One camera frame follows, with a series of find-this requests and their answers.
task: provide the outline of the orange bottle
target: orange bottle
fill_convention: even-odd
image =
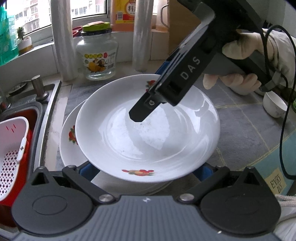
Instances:
[[[136,0],[111,1],[111,28],[117,32],[133,32]]]

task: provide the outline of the bottle label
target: bottle label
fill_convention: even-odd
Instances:
[[[115,67],[117,49],[101,53],[86,53],[82,57],[83,65],[90,73],[107,72]]]
[[[136,0],[117,0],[115,3],[115,23],[134,23]]]

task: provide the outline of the human hand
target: human hand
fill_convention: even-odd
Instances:
[[[240,39],[227,43],[222,48],[222,53],[233,59],[245,59],[255,50],[264,54],[263,43],[259,33],[241,33]],[[292,87],[295,74],[295,54],[293,46],[285,33],[272,31],[267,41],[268,59],[272,64],[286,76],[289,87]],[[217,79],[241,95],[246,95],[258,89],[261,85],[256,74],[242,76],[240,74],[230,74],[227,76],[205,74],[203,85],[205,89],[212,88]]]

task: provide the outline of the screw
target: screw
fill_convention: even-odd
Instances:
[[[190,193],[184,193],[180,195],[180,199],[184,202],[190,202],[194,199],[194,196]]]
[[[113,201],[114,197],[110,194],[103,194],[101,196],[99,196],[99,200],[101,202],[111,202]]]
[[[155,102],[153,100],[149,101],[149,105],[154,105],[154,104],[155,104]]]

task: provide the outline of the red fruit decal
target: red fruit decal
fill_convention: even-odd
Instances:
[[[151,86],[153,86],[154,85],[154,83],[155,83],[155,80],[149,80],[149,81],[147,81],[147,84],[146,84],[146,91],[148,91],[148,89],[151,87]]]
[[[76,140],[76,136],[75,136],[75,126],[70,128],[69,141],[72,142],[73,144],[76,143],[78,145],[77,140]]]
[[[144,169],[140,170],[122,170],[123,172],[128,172],[129,174],[136,175],[136,176],[152,176],[154,174],[154,170],[146,171]]]

